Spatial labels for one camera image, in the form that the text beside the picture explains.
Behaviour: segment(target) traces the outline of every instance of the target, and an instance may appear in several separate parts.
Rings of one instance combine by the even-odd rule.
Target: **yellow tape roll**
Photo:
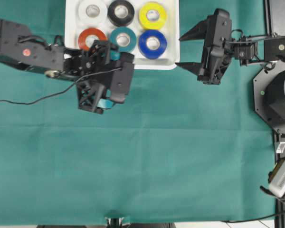
[[[149,2],[139,11],[139,21],[146,30],[160,30],[166,24],[167,12],[161,4]]]

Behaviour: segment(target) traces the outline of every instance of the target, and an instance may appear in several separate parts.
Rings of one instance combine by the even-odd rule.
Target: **black tape roll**
[[[126,11],[124,15],[118,17],[116,10]],[[112,2],[108,9],[109,20],[117,27],[128,26],[134,19],[135,9],[131,3],[126,0],[116,0]]]

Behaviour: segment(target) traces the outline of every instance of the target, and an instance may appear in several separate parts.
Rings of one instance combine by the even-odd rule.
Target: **white tape roll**
[[[78,7],[79,19],[91,27],[105,22],[107,14],[108,8],[101,0],[83,0]]]

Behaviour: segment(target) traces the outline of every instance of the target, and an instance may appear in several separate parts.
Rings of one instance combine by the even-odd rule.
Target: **green tablecloth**
[[[262,0],[180,0],[180,32],[228,10],[233,28],[265,32]],[[0,0],[0,18],[48,41],[64,34],[64,0]],[[200,61],[202,41],[181,44]],[[274,212],[264,195],[271,131],[253,111],[259,66],[234,61],[220,86],[177,68],[135,71],[124,105],[76,109],[75,90],[35,106],[0,104],[0,225],[250,219]],[[32,101],[68,82],[0,64],[0,99]]]

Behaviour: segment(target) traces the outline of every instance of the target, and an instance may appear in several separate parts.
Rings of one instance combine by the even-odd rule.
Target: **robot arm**
[[[49,45],[25,25],[0,19],[0,62],[18,70],[76,82],[79,109],[102,114],[100,101],[122,104],[129,94],[134,56],[96,40],[89,51]]]
[[[241,32],[239,40],[232,38],[232,33]],[[208,85],[219,85],[229,67],[232,58],[240,65],[260,64],[265,70],[274,68],[275,62],[285,62],[285,37],[244,36],[240,29],[232,30],[229,13],[216,9],[213,15],[201,21],[180,38],[180,41],[204,39],[201,63],[176,63],[178,66],[198,76],[198,80]],[[264,41],[264,60],[258,57],[258,42]]]

